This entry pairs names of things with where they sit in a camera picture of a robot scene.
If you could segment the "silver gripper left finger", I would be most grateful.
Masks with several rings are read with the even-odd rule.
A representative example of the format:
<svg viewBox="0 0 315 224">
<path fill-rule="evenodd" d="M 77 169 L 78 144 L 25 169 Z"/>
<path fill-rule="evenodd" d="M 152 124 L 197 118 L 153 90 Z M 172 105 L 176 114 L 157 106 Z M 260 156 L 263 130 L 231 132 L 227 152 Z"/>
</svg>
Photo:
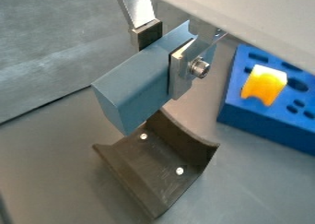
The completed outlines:
<svg viewBox="0 0 315 224">
<path fill-rule="evenodd" d="M 151 0 L 117 0 L 128 22 L 129 34 L 137 51 L 163 36 L 163 22 L 156 18 Z"/>
</svg>

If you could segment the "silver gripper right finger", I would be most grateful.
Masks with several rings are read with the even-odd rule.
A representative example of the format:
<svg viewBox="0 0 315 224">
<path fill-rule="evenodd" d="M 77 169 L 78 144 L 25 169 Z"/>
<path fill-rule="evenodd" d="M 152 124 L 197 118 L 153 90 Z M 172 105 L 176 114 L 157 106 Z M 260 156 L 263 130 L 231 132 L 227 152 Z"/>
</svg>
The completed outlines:
<svg viewBox="0 0 315 224">
<path fill-rule="evenodd" d="M 195 78 L 204 78 L 211 69 L 211 60 L 204 60 L 205 52 L 215 53 L 216 43 L 227 33 L 216 26 L 191 18 L 188 31 L 193 35 L 168 55 L 168 94 L 172 100 L 192 87 Z"/>
</svg>

